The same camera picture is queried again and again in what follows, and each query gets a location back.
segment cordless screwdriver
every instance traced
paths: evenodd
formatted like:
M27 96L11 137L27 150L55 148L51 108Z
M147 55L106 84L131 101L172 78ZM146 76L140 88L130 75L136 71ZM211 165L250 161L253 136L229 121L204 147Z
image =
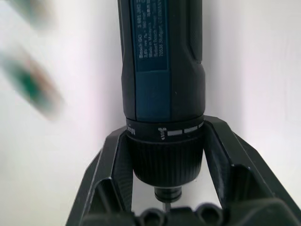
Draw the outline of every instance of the cordless screwdriver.
M136 176L168 211L199 174L202 0L119 0L122 91Z

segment white background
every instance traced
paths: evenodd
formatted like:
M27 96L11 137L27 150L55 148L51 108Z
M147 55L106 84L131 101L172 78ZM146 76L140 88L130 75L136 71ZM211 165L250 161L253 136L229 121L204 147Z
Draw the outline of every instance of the white background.
M36 32L0 1L0 49L21 44L64 98L54 121L0 71L0 225L64 225L83 173L125 124L116 0L55 0L55 26ZM301 1L204 0L206 113L255 147L301 207ZM203 161L176 205L217 203ZM133 210L161 205L134 183Z

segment blurred green object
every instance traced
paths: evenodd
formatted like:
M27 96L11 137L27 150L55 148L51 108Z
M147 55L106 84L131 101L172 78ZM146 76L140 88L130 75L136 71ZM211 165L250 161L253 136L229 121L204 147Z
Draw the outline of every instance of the blurred green object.
M34 27L41 27L49 22L46 0L7 0L7 2Z
M0 55L0 65L13 83L16 90L21 93L35 107L43 111L51 111L53 104L44 91L42 84L16 60Z

